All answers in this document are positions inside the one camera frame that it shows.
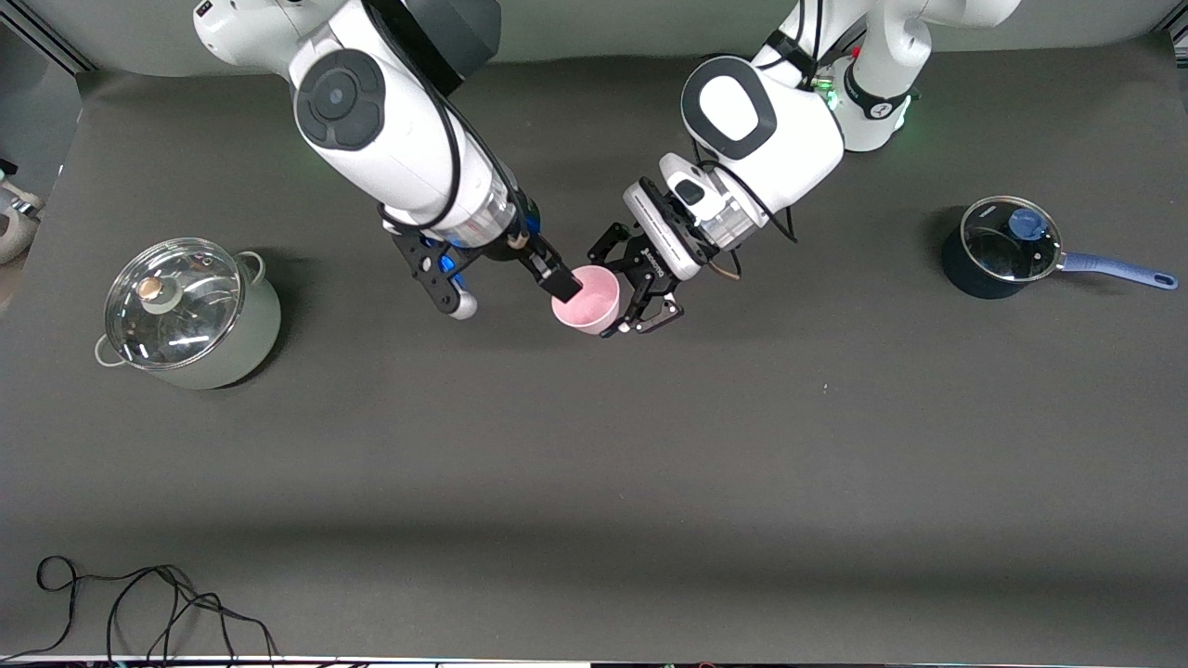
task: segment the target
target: pink cup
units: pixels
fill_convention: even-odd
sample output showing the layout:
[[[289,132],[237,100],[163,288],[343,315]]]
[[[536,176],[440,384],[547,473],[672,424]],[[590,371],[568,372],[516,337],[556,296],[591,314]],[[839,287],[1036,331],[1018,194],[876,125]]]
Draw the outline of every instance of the pink cup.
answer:
[[[619,317],[619,278],[608,269],[580,266],[574,277],[582,289],[569,302],[552,298],[552,315],[579,332],[600,334]]]

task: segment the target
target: black cable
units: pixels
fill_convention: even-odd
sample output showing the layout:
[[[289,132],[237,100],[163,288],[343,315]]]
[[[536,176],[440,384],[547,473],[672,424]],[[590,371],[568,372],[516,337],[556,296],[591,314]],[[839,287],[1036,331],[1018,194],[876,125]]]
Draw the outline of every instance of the black cable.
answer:
[[[816,75],[816,62],[817,62],[817,57],[819,57],[819,55],[821,52],[821,24],[824,23],[824,21],[821,20],[821,17],[822,17],[823,13],[824,13],[824,0],[817,0],[817,14],[816,14],[817,30],[816,30],[816,37],[813,38],[813,67],[814,67],[813,74],[814,75]]]
[[[776,226],[776,229],[781,234],[788,238],[792,244],[800,244],[801,240],[796,238],[796,231],[792,229],[792,207],[784,207],[784,225],[786,227],[779,227],[779,222],[776,219],[771,220],[771,223]]]
[[[379,25],[375,23],[375,21],[383,21],[383,17],[379,15],[379,10],[377,10],[375,7],[368,7],[368,11],[373,13],[372,24]],[[474,126],[470,125],[470,121],[467,120],[467,118],[462,115],[462,112],[460,112],[457,107],[454,106],[454,102],[450,101],[449,97],[442,95],[441,92],[438,92],[437,88],[434,87],[432,82],[429,81],[429,78],[424,75],[424,73],[422,73],[421,69],[417,68],[416,64],[411,62],[410,58],[406,57],[406,55],[399,48],[399,45],[393,44],[391,39],[388,39],[388,36],[385,31],[377,30],[377,32],[379,32],[384,37],[384,40],[387,43],[388,49],[396,53],[396,56],[400,59],[404,67],[409,68],[409,71],[411,71],[415,77],[417,77],[417,81],[421,83],[421,87],[424,88],[425,94],[429,96],[430,101],[434,103],[434,107],[437,109],[437,115],[441,118],[442,127],[446,130],[446,136],[450,143],[450,160],[453,163],[453,176],[450,177],[449,197],[446,201],[446,207],[442,208],[441,213],[438,213],[434,218],[434,220],[419,225],[412,225],[397,220],[386,210],[384,210],[383,202],[379,204],[380,218],[392,223],[397,228],[404,227],[419,232],[436,226],[438,222],[444,220],[446,215],[449,214],[449,212],[454,208],[454,204],[457,201],[459,188],[462,178],[462,160],[457,144],[457,138],[454,136],[454,126],[450,124],[446,109],[449,109],[449,112],[454,114],[454,116],[457,119],[459,124],[462,125],[462,128],[470,137],[470,139],[473,139],[474,143],[479,145],[479,149],[482,151],[487,160],[491,163],[492,169],[495,170],[495,175],[499,176],[499,181],[504,184],[504,188],[507,190],[507,196],[516,197],[517,216],[523,218],[524,215],[526,215],[525,212],[526,202],[520,201],[520,194],[512,185],[511,178],[504,171],[503,163],[500,163],[499,158],[495,157],[494,151],[492,151],[491,147],[487,146],[487,143],[482,139],[482,136],[474,130]]]
[[[801,5],[801,11],[797,12],[798,15],[796,17],[796,38],[792,39],[792,42],[795,42],[797,46],[800,46],[801,44],[801,37],[804,36],[804,0],[801,0],[800,5]],[[779,56],[778,58],[765,65],[759,65],[758,69],[770,70],[771,68],[778,65],[779,63],[783,63],[784,61],[785,58],[783,56]]]
[[[405,55],[404,50],[400,49],[399,45],[392,44],[392,40],[388,38],[387,32],[378,29],[378,26],[381,25],[384,20],[383,17],[379,14],[379,10],[375,8],[374,6],[368,6],[367,11],[371,13],[372,25],[377,26],[375,32],[383,36],[384,42],[387,43],[388,50],[396,53],[396,57],[399,58],[400,63],[403,63],[404,67],[407,68],[410,73],[412,73],[412,76],[417,78],[417,82],[419,82],[421,87],[425,90],[425,95],[429,96],[429,101],[430,103],[432,103],[434,109],[437,112],[438,120],[441,120],[442,132],[446,133],[446,141],[449,144],[449,157],[453,166],[453,174],[450,175],[449,195],[447,195],[446,197],[446,206],[442,207],[442,210],[438,212],[437,215],[435,215],[432,220],[430,220],[429,222],[412,223],[398,220],[385,210],[383,202],[379,203],[378,208],[379,215],[387,222],[394,225],[397,228],[403,227],[416,231],[429,229],[430,227],[434,227],[438,222],[446,220],[446,216],[449,215],[449,212],[454,208],[454,203],[457,202],[457,193],[462,184],[462,151],[461,147],[459,146],[457,137],[454,134],[454,124],[450,122],[449,113],[446,112],[446,107],[444,105],[442,105],[441,94],[434,87],[432,82],[429,81],[429,77],[426,77],[424,73],[421,71],[421,68],[418,68],[416,63],[413,63],[412,59]]]
[[[731,53],[729,51],[713,51],[710,53],[702,53],[701,56],[697,56],[697,59],[701,61],[701,62],[706,62],[706,61],[713,61],[714,58],[721,58],[721,57],[731,57],[731,58],[742,58],[742,59],[746,59],[746,56],[744,56],[741,53]]]
[[[45,571],[46,567],[53,562],[62,562],[63,565],[65,565],[67,569],[70,572],[70,579],[62,585],[51,587],[45,582]],[[120,604],[124,601],[124,597],[127,595],[127,593],[132,591],[132,588],[137,584],[139,584],[148,575],[157,575],[162,581],[164,581],[166,585],[173,588],[173,605],[172,609],[170,610],[170,618],[169,623],[165,626],[165,630],[157,636],[157,639],[153,641],[152,645],[150,645],[148,648],[148,653],[145,655],[146,662],[151,661],[152,651],[160,643],[164,643],[162,645],[162,655],[160,655],[162,661],[164,662],[168,660],[169,637],[173,629],[173,625],[177,624],[178,620],[181,620],[182,617],[191,607],[200,610],[208,610],[219,615],[223,644],[226,645],[228,656],[236,657],[238,653],[235,651],[235,648],[230,642],[230,634],[227,630],[227,619],[246,622],[248,624],[259,626],[261,634],[264,635],[264,641],[268,653],[270,664],[273,664],[276,655],[280,654],[280,650],[277,648],[276,638],[272,637],[272,631],[268,630],[267,625],[265,625],[259,619],[247,617],[246,615],[240,615],[228,607],[225,607],[219,597],[213,592],[200,594],[197,590],[194,588],[194,584],[191,582],[190,578],[185,574],[185,572],[183,572],[177,566],[164,563],[157,566],[148,566],[145,568],[138,568],[137,571],[133,571],[124,575],[90,575],[90,574],[80,574],[78,567],[70,559],[62,555],[52,555],[52,556],[46,556],[40,561],[40,563],[37,565],[37,586],[40,587],[42,591],[48,593],[61,592],[67,588],[70,590],[70,600],[67,607],[67,624],[62,629],[62,634],[58,635],[58,638],[52,643],[50,643],[49,645],[39,649],[30,649],[10,656],[5,656],[0,658],[0,663],[8,663],[10,661],[19,658],[21,656],[27,656],[31,654],[43,654],[57,649],[57,647],[61,645],[67,639],[67,636],[70,635],[71,629],[74,629],[75,616],[78,609],[78,592],[82,587],[82,584],[86,582],[87,580],[103,581],[103,582],[131,580],[127,585],[125,585],[124,590],[120,591],[119,595],[115,598],[115,601],[112,604],[112,609],[107,615],[107,629],[106,629],[107,661],[109,663],[114,662],[113,657],[114,653],[112,650],[112,635],[113,630],[115,629],[116,616],[119,615]],[[178,603],[182,600],[185,601],[185,605],[178,609]]]
[[[849,51],[849,49],[854,44],[858,44],[858,40],[861,39],[862,37],[866,37],[866,29],[862,29],[861,31],[859,31],[858,34],[855,34],[853,39],[851,39],[849,42],[847,42],[846,45],[841,48],[841,52],[845,53],[846,51]]]

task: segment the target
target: white pot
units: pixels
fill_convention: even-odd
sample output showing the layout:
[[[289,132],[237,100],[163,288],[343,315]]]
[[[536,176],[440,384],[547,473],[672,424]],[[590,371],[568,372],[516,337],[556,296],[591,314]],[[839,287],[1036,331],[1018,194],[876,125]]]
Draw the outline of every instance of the white pot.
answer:
[[[252,272],[244,258],[259,269]],[[95,360],[190,390],[229,385],[264,361],[277,340],[280,303],[264,276],[264,259],[251,251],[232,256],[194,238],[151,247],[112,284]],[[105,360],[105,349],[119,360]]]

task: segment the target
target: table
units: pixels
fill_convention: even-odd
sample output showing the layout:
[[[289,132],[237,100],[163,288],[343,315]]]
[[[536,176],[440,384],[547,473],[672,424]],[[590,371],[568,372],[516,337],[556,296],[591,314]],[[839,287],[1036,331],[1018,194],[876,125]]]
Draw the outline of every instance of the table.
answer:
[[[570,261],[687,152],[688,61],[485,69],[457,95]],[[158,561],[305,655],[1180,666],[1188,301],[1059,277],[1001,302],[937,267],[943,215],[1031,198],[1074,250],[1188,276],[1188,116],[1165,36],[943,53],[883,151],[795,209],[792,246],[608,341],[518,266],[440,316],[374,203],[303,144],[279,78],[106,75],[0,322],[0,649],[51,638],[51,553]],[[91,360],[139,250],[268,260],[285,315],[209,392]],[[67,654],[102,651],[113,587]],[[129,599],[143,651],[168,595]],[[242,651],[260,651],[247,630]],[[214,625],[181,648],[221,654]]]

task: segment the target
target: glass lid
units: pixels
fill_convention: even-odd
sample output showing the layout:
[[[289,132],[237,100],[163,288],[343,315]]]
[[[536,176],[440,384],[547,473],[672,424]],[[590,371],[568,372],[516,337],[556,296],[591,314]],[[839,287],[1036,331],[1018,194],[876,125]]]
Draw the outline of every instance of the glass lid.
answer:
[[[1060,263],[1060,233],[1043,209],[1018,197],[988,197],[961,221],[961,244],[982,271],[1010,283],[1048,276]]]
[[[105,308],[107,338],[147,370],[191,363],[239,315],[246,284],[227,251],[203,239],[173,239],[137,256],[115,278]]]

